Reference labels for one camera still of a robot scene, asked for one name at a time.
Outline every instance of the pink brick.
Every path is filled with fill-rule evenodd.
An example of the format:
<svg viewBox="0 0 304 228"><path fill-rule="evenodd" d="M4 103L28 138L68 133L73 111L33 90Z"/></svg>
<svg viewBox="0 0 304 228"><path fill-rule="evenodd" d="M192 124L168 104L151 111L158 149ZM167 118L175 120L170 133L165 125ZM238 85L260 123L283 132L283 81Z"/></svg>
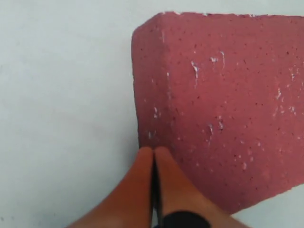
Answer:
<svg viewBox="0 0 304 228"><path fill-rule="evenodd" d="M158 14L132 40L141 146L234 213L304 183L304 19Z"/></svg>

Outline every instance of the textured brick surface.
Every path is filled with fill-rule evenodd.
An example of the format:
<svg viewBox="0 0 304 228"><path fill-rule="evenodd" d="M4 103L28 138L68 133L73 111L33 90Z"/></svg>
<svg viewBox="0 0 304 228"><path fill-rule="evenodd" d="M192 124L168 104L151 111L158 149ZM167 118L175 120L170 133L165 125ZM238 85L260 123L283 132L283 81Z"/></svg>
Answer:
<svg viewBox="0 0 304 228"><path fill-rule="evenodd" d="M141 146L233 213L304 183L304 19L158 14L133 34Z"/></svg>

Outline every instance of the brick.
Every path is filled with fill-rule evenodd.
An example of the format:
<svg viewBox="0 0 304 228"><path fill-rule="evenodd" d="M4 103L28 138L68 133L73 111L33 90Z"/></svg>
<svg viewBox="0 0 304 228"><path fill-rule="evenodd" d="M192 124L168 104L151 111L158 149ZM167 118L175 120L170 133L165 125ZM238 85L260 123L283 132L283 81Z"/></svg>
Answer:
<svg viewBox="0 0 304 228"><path fill-rule="evenodd" d="M133 33L141 146L229 213L304 183L304 19L162 13Z"/></svg>

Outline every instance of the concrete floor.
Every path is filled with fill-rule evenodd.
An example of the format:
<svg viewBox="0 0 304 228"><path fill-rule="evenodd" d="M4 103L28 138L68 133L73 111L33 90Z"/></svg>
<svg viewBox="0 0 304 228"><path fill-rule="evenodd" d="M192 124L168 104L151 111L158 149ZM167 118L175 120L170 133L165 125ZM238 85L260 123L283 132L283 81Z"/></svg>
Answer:
<svg viewBox="0 0 304 228"><path fill-rule="evenodd" d="M304 15L302 0L2 0L0 227L64 227L133 162L132 31L164 10ZM304 186L235 215L302 228Z"/></svg>

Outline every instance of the black strap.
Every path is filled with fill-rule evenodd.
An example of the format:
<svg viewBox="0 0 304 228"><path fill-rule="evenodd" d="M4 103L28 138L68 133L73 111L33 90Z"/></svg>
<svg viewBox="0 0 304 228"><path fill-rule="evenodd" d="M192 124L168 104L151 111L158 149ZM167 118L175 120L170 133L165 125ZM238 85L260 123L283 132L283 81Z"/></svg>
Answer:
<svg viewBox="0 0 304 228"><path fill-rule="evenodd" d="M211 225L198 214L188 211L177 211L162 219L162 228L211 228Z"/></svg>

